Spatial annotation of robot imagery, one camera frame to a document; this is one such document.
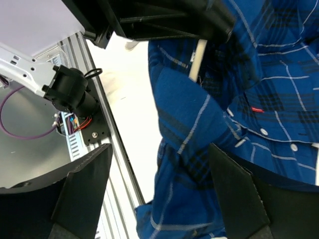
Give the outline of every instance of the red wire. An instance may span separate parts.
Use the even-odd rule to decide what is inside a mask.
[[[81,127],[85,124],[85,123],[87,123],[87,120],[89,119],[89,117],[86,117],[86,119],[74,130],[74,131],[77,131],[77,130],[79,130],[79,129],[81,129]]]
[[[87,127],[92,121],[92,118],[90,118],[90,120],[82,127],[80,127],[80,129],[84,129],[85,127]]]

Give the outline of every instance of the shirt sleeve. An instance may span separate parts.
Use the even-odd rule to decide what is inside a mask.
[[[159,42],[149,42],[149,72],[159,115],[159,129],[165,140],[182,156],[184,163],[198,150],[215,143],[234,146],[242,129],[218,103],[186,74],[164,64]]]

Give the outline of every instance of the gray metal panel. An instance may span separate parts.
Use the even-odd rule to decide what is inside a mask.
[[[12,87],[0,88],[0,102]],[[50,102],[22,89],[7,101],[2,121],[11,133],[38,135],[51,128],[55,112]],[[70,162],[65,138],[55,131],[46,137],[28,141],[11,138],[0,131],[0,145],[0,187],[11,187]]]
[[[95,68],[86,41],[81,34],[75,34],[60,42],[59,45],[69,56],[72,67],[78,67],[84,73]],[[111,131],[111,137],[105,138],[102,143],[111,143],[114,153],[97,238],[135,239],[138,238],[138,235],[135,228],[134,208],[144,203],[143,196],[130,166],[101,82],[98,77],[93,81]]]

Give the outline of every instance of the person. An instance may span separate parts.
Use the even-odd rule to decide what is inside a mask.
[[[224,3],[235,27],[226,43],[207,43],[197,82],[188,77],[196,39],[149,42],[163,140],[154,199],[136,208],[142,239],[227,236],[208,166],[210,143],[316,184],[318,0]]]

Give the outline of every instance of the red tag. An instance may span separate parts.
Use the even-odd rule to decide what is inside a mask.
[[[259,108],[255,108],[255,107],[251,107],[252,111],[254,112],[259,112],[259,113],[263,113],[264,111],[262,109]]]

